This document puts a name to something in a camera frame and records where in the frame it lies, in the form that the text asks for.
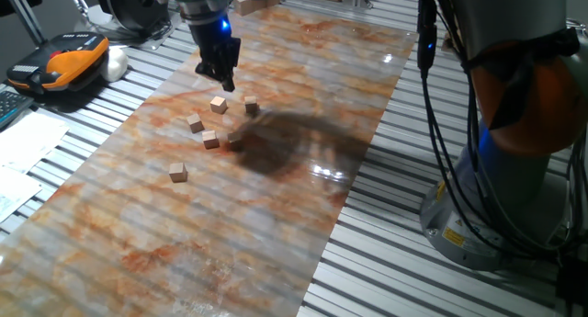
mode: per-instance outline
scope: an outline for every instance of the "paper sheet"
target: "paper sheet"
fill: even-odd
[[[4,221],[39,191],[40,184],[35,179],[0,167],[0,221]]]
[[[0,166],[27,173],[57,146],[68,130],[61,120],[30,112],[0,133]]]

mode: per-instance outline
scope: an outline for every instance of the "orange and black case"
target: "orange and black case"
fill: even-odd
[[[62,34],[11,66],[6,76],[18,89],[78,90],[99,75],[107,58],[108,39],[93,32]]]

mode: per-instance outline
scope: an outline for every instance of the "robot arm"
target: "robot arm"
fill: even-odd
[[[166,3],[168,0],[157,0]],[[231,36],[227,7],[231,0],[176,0],[181,16],[190,26],[200,48],[202,62],[196,73],[222,84],[225,91],[235,89],[232,68],[237,66],[241,40]]]
[[[482,116],[498,146],[540,156],[588,120],[588,40],[566,29],[566,0],[451,0]]]

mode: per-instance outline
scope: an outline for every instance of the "small wooden block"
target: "small wooden block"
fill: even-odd
[[[213,130],[202,132],[202,141],[204,142],[204,148],[206,149],[219,147],[217,132]]]
[[[184,183],[187,181],[186,166],[182,164],[170,164],[169,176],[174,183]]]
[[[266,0],[233,0],[232,3],[235,6],[235,12],[241,16],[266,7]]]
[[[188,116],[186,118],[187,125],[190,126],[192,133],[200,132],[204,130],[204,125],[202,124],[202,120],[200,120],[200,116],[198,114],[194,114],[192,116]]]
[[[266,8],[269,8],[270,6],[275,6],[275,5],[279,5],[279,1],[280,0],[266,0]]]
[[[246,96],[245,97],[245,112],[247,114],[254,114],[257,111],[257,97]]]
[[[224,97],[215,96],[212,101],[210,101],[210,110],[217,114],[222,114],[227,110],[227,100]]]
[[[240,151],[243,148],[243,142],[241,141],[241,133],[229,133],[227,134],[227,138],[229,139],[229,147],[232,151]]]

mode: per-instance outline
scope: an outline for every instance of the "metal slotted table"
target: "metal slotted table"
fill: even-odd
[[[318,0],[282,6],[414,31],[417,0],[370,0],[371,10]],[[95,83],[91,101],[73,113],[40,107],[67,122],[59,146],[29,173],[40,193],[0,223],[0,239],[30,217],[125,119],[196,49],[186,24],[156,51],[127,48],[130,72],[116,83]],[[445,34],[439,31],[439,42]],[[438,50],[430,73],[433,106],[457,159],[466,141],[468,85],[459,63]],[[562,175],[570,152],[556,153],[549,171]],[[381,119],[300,316],[550,316],[556,269],[475,272],[453,264],[424,238],[418,210],[440,180],[428,137],[416,46]]]

